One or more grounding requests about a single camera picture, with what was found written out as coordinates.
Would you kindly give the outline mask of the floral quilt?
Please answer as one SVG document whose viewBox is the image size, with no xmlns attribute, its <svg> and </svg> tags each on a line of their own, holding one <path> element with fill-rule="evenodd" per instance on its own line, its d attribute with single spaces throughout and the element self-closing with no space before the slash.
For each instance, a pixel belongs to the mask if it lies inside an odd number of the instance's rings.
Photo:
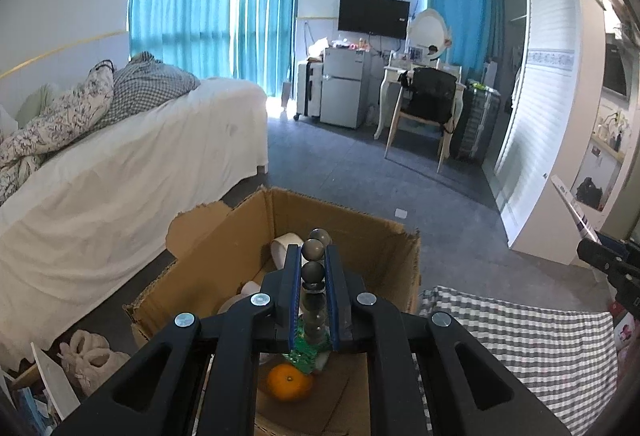
<svg viewBox="0 0 640 436">
<path fill-rule="evenodd" d="M 81 84 L 63 92 L 24 127 L 1 141 L 1 203 L 40 169 L 44 158 L 88 133 L 111 107 L 114 64 L 96 64 Z"/>
</svg>

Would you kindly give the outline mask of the beige plush slippers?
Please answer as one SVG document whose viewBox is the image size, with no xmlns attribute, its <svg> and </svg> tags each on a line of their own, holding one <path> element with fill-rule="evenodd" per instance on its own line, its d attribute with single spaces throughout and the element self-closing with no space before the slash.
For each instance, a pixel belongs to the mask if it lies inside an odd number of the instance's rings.
<svg viewBox="0 0 640 436">
<path fill-rule="evenodd" d="M 116 352 L 104 336 L 77 330 L 68 343 L 60 344 L 58 356 L 65 375 L 85 396 L 90 396 L 130 359 Z"/>
</svg>

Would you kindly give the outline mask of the bed with white sheet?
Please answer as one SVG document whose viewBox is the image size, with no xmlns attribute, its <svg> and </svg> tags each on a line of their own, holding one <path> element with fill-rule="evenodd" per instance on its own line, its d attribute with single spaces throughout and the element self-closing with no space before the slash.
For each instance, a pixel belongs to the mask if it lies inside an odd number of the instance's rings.
<svg viewBox="0 0 640 436">
<path fill-rule="evenodd" d="M 1 363 L 48 348 L 163 252 L 171 221 L 268 162 L 267 96 L 208 78 L 45 162 L 1 208 Z"/>
</svg>

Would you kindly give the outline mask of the checkered tablecloth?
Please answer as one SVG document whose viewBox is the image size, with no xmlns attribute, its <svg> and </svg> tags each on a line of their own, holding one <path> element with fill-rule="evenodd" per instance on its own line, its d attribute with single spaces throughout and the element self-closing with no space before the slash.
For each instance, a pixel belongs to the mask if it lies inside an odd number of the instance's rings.
<svg viewBox="0 0 640 436">
<path fill-rule="evenodd" d="M 421 316 L 452 315 L 511 371 L 573 435 L 592 427 L 617 387 L 613 319 L 520 305 L 435 286 Z"/>
</svg>

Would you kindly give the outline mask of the round vanity mirror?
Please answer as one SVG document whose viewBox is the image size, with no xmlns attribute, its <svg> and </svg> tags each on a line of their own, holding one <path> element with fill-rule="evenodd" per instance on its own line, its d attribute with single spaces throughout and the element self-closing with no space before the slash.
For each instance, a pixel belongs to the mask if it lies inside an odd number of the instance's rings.
<svg viewBox="0 0 640 436">
<path fill-rule="evenodd" d="M 426 66 L 438 59 L 450 45 L 450 32 L 436 10 L 427 8 L 409 23 L 406 49 L 412 63 Z"/>
</svg>

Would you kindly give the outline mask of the wooden chair black jacket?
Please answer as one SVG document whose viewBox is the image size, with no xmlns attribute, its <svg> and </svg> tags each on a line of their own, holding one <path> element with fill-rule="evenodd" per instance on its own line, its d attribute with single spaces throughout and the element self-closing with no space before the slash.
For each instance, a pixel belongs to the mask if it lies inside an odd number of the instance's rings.
<svg viewBox="0 0 640 436">
<path fill-rule="evenodd" d="M 411 74 L 402 74 L 400 82 L 402 92 L 397 96 L 390 119 L 384 158 L 388 157 L 403 118 L 422 125 L 438 126 L 440 141 L 436 172 L 439 173 L 442 164 L 449 158 L 450 142 L 454 136 L 454 133 L 446 133 L 446 126 L 451 124 L 457 79 L 435 68 L 415 68 Z"/>
</svg>

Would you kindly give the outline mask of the green snack packet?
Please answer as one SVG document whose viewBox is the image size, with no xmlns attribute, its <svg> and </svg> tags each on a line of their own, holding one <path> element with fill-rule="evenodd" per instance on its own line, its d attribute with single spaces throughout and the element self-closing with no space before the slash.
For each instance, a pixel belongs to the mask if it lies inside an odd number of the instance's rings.
<svg viewBox="0 0 640 436">
<path fill-rule="evenodd" d="M 321 331 L 318 344 L 310 344 L 305 338 L 303 319 L 299 318 L 296 326 L 294 345 L 290 352 L 284 354 L 285 360 L 303 374 L 321 373 L 329 361 L 332 345 L 329 332 Z"/>
</svg>

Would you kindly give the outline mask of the white louvered wardrobe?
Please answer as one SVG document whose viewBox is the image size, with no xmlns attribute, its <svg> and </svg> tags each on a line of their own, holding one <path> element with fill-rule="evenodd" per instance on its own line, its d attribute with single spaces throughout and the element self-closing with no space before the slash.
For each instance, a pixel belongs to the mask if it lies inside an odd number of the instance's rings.
<svg viewBox="0 0 640 436">
<path fill-rule="evenodd" d="M 578 0 L 527 0 L 515 104 L 494 168 L 509 244 L 533 213 L 558 156 L 574 100 L 578 43 Z"/>
</svg>

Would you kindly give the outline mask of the black wall television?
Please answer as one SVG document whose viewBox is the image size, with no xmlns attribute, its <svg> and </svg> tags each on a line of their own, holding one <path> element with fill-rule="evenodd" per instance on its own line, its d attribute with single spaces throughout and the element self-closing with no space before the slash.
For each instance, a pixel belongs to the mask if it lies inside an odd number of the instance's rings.
<svg viewBox="0 0 640 436">
<path fill-rule="evenodd" d="M 337 29 L 404 40 L 409 9 L 406 0 L 340 0 Z"/>
</svg>

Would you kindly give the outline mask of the orange fruit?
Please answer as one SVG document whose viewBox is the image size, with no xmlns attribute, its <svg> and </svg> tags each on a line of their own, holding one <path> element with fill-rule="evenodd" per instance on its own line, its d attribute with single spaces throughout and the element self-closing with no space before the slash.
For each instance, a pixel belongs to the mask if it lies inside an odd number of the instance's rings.
<svg viewBox="0 0 640 436">
<path fill-rule="evenodd" d="M 266 387 L 268 394 L 278 401 L 302 401 L 311 394 L 314 387 L 314 377 L 285 362 L 269 371 Z"/>
</svg>

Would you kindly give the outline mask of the grey striped pillow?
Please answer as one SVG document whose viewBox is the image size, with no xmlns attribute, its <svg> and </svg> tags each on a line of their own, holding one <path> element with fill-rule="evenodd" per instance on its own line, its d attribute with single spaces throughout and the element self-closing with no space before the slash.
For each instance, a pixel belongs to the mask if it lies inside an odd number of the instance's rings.
<svg viewBox="0 0 640 436">
<path fill-rule="evenodd" d="M 114 74 L 111 107 L 92 131 L 157 108 L 197 89 L 201 81 L 192 73 L 163 63 L 150 52 L 139 52 Z"/>
</svg>

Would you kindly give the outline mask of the blue window curtain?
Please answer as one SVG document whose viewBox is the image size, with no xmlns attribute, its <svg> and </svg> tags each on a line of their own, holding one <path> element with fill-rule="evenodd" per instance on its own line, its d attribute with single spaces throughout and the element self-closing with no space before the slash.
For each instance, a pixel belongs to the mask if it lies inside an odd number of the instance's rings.
<svg viewBox="0 0 640 436">
<path fill-rule="evenodd" d="M 297 0 L 128 0 L 129 49 L 276 96 L 292 81 Z"/>
</svg>

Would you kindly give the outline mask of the dark drawer cabinet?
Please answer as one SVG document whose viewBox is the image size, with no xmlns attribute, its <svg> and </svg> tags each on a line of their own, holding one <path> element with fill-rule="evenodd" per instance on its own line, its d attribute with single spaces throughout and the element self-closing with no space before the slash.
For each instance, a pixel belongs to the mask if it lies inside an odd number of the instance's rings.
<svg viewBox="0 0 640 436">
<path fill-rule="evenodd" d="M 455 159 L 482 164 L 494 133 L 501 95 L 478 81 L 467 80 L 462 102 L 450 153 Z"/>
</svg>

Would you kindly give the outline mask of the silver mini fridge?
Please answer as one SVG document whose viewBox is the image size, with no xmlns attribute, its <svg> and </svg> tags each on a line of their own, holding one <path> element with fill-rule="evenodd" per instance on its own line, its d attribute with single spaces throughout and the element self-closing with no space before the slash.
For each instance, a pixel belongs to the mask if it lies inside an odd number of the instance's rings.
<svg viewBox="0 0 640 436">
<path fill-rule="evenodd" d="M 369 98 L 371 54 L 363 49 L 326 48 L 323 53 L 320 121 L 356 130 Z"/>
</svg>

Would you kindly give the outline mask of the black range hood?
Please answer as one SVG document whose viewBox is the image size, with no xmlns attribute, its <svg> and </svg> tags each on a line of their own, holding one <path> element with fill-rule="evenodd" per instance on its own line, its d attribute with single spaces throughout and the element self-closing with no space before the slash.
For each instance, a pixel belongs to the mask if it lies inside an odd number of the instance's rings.
<svg viewBox="0 0 640 436">
<path fill-rule="evenodd" d="M 605 44 L 603 89 L 623 98 L 623 100 L 629 99 L 622 55 L 620 54 L 620 48 L 613 43 Z"/>
</svg>

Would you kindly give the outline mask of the white tape roll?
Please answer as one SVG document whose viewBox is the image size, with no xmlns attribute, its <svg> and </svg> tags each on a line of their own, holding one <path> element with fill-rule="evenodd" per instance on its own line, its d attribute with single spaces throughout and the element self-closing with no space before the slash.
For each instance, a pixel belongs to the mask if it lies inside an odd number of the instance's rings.
<svg viewBox="0 0 640 436">
<path fill-rule="evenodd" d="M 288 252 L 288 247 L 290 245 L 302 246 L 303 240 L 297 234 L 289 232 L 288 234 L 282 234 L 282 236 L 275 238 L 271 242 L 271 258 L 277 270 L 284 268 L 286 252 Z"/>
</svg>

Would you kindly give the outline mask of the white dressing table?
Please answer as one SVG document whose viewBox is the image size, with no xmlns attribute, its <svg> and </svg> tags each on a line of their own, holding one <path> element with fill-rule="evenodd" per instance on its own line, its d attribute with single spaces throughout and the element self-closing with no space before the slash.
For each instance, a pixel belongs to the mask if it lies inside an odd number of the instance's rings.
<svg viewBox="0 0 640 436">
<path fill-rule="evenodd" d="M 384 66 L 383 81 L 378 92 L 378 126 L 374 132 L 373 138 L 378 140 L 381 137 L 385 127 L 390 126 L 390 119 L 395 109 L 397 96 L 401 89 L 400 78 L 404 73 L 411 74 L 413 68 L 417 68 L 417 64 L 413 64 L 408 70 L 407 66 L 395 66 L 390 64 Z M 463 109 L 463 94 L 465 86 L 462 84 L 462 67 L 454 64 L 444 63 L 438 60 L 435 68 L 453 75 L 457 79 L 457 88 L 454 93 L 454 103 L 452 104 L 451 124 L 446 126 L 446 133 L 451 135 L 456 129 Z"/>
</svg>

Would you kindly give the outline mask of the white cylindrical bottle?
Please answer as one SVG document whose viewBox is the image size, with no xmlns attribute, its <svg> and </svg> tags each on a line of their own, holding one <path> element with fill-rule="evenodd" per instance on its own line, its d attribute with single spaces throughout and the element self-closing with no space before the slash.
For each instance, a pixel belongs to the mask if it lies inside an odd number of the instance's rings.
<svg viewBox="0 0 640 436">
<path fill-rule="evenodd" d="M 258 283 L 256 283 L 255 281 L 247 281 L 244 284 L 244 286 L 242 286 L 238 294 L 235 294 L 232 297 L 228 298 L 228 300 L 226 300 L 224 304 L 220 306 L 220 308 L 217 310 L 217 314 L 222 315 L 225 312 L 228 312 L 228 310 L 234 304 L 239 303 L 239 301 L 242 300 L 243 298 L 252 296 L 259 292 L 260 292 L 260 285 Z"/>
</svg>

